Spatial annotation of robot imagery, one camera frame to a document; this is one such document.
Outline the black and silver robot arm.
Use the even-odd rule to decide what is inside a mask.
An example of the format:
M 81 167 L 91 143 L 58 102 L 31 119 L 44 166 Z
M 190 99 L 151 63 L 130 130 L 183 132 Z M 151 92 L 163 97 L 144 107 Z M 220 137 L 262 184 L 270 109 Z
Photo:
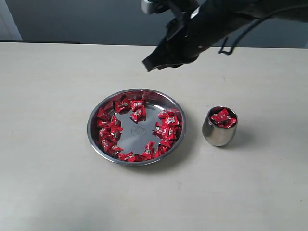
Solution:
M 278 18 L 306 23 L 306 0 L 143 0 L 147 14 L 171 11 L 167 32 L 155 50 L 143 60 L 147 71 L 178 68 L 223 40 L 220 54 L 232 55 L 239 42 L 264 21 Z

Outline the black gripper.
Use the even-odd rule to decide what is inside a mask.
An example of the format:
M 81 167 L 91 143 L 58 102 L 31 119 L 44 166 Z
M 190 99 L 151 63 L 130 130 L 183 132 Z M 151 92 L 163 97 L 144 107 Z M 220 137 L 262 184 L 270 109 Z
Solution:
M 181 0 L 187 11 L 174 15 L 155 50 L 143 60 L 147 71 L 194 62 L 213 44 L 240 27 L 240 15 L 224 0 Z

